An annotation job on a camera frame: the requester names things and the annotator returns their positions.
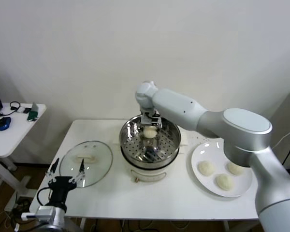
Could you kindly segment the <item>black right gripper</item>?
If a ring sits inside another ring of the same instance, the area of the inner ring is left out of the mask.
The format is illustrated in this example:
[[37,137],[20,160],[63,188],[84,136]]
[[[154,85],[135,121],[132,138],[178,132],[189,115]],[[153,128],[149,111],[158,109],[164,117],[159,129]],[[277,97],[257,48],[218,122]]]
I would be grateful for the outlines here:
[[157,134],[163,128],[161,115],[155,109],[140,109],[141,111],[141,129],[143,136],[146,138],[146,127],[155,126]]

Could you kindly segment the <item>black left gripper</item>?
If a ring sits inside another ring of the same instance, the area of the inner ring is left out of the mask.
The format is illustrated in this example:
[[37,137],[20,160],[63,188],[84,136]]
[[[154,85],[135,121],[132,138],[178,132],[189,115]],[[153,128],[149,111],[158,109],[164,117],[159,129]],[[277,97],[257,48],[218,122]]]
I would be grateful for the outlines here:
[[51,165],[50,170],[46,172],[48,180],[48,186],[52,190],[52,194],[48,206],[54,206],[58,208],[66,208],[66,199],[69,191],[74,190],[77,184],[82,182],[85,178],[85,166],[84,159],[82,159],[79,172],[75,177],[72,176],[57,176],[55,172],[59,163],[59,158]]

